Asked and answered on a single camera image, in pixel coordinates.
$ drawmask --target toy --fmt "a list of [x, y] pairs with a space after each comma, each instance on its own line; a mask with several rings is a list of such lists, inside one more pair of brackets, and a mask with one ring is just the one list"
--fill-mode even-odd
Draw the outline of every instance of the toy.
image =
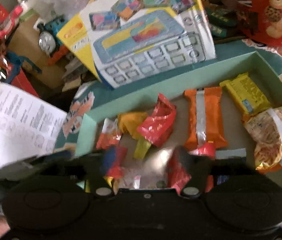
[[40, 22], [37, 25], [38, 29], [40, 30], [39, 46], [41, 50], [51, 58], [51, 60], [48, 62], [48, 65], [54, 64], [62, 56], [68, 53], [68, 49], [57, 38], [57, 33], [66, 23], [67, 21], [65, 20], [64, 16], [58, 16], [46, 24]]

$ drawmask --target toy train face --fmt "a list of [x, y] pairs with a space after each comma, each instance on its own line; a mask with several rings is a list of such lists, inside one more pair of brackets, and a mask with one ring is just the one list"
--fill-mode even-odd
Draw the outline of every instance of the toy train face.
[[165, 10], [146, 14], [94, 42], [99, 73], [113, 87], [205, 60], [200, 36]]
[[38, 28], [40, 29], [39, 46], [41, 50], [50, 57], [52, 57], [62, 45], [62, 42], [57, 38], [57, 33], [66, 22], [63, 16], [59, 16], [45, 25], [43, 23], [38, 24]]

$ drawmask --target cookie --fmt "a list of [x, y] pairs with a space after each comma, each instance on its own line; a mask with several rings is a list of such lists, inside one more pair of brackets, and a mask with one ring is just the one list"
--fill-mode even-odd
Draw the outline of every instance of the cookie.
[[282, 9], [282, 0], [269, 0], [269, 3], [275, 9]]
[[282, 18], [276, 23], [272, 23], [272, 26], [276, 28], [278, 31], [282, 31]]
[[270, 22], [278, 22], [282, 18], [281, 10], [273, 8], [271, 5], [265, 8], [264, 13]]
[[270, 37], [274, 39], [279, 39], [282, 37], [282, 31], [277, 30], [273, 25], [269, 26], [265, 31]]

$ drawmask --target yellow snack package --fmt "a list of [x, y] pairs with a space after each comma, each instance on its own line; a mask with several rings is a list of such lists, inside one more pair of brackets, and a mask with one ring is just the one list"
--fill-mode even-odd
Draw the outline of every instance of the yellow snack package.
[[248, 120], [271, 107], [270, 102], [249, 78], [248, 73], [240, 74], [233, 80], [224, 80], [220, 87], [226, 87], [237, 106], [243, 112], [243, 120]]
[[133, 139], [139, 140], [141, 134], [137, 132], [137, 128], [148, 117], [146, 112], [127, 112], [118, 114], [118, 127], [122, 133], [129, 133]]
[[137, 142], [136, 149], [134, 150], [133, 157], [135, 159], [144, 159], [146, 153], [151, 147], [151, 142], [146, 140], [145, 138], [140, 138]]

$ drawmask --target orange candy wrapper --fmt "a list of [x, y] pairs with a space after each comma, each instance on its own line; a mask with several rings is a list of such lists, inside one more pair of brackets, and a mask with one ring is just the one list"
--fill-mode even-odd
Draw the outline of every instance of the orange candy wrapper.
[[137, 128], [148, 117], [146, 112], [127, 112], [118, 114], [118, 126], [122, 133], [129, 133], [133, 139], [139, 140], [142, 136]]
[[119, 144], [121, 139], [121, 132], [118, 128], [118, 119], [111, 121], [106, 118], [104, 120], [102, 132], [99, 136], [96, 148], [99, 149], [108, 149], [110, 146], [116, 146]]
[[215, 148], [227, 147], [221, 114], [221, 87], [184, 91], [189, 104], [189, 137], [185, 148], [193, 151], [205, 142], [214, 142]]

